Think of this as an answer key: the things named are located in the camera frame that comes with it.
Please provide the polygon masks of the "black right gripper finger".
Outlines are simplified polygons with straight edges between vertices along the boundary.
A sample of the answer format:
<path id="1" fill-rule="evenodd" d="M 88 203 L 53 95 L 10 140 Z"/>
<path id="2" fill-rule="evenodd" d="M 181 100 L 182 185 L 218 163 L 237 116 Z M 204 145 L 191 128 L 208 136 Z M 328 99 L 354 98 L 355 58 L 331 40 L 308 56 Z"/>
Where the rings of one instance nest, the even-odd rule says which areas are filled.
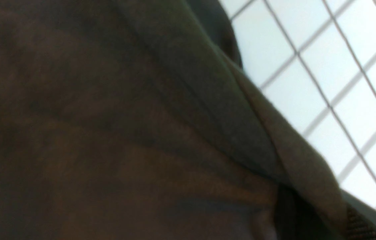
<path id="1" fill-rule="evenodd" d="M 376 210 L 336 183 L 279 184 L 274 225 L 278 240 L 376 240 Z"/>

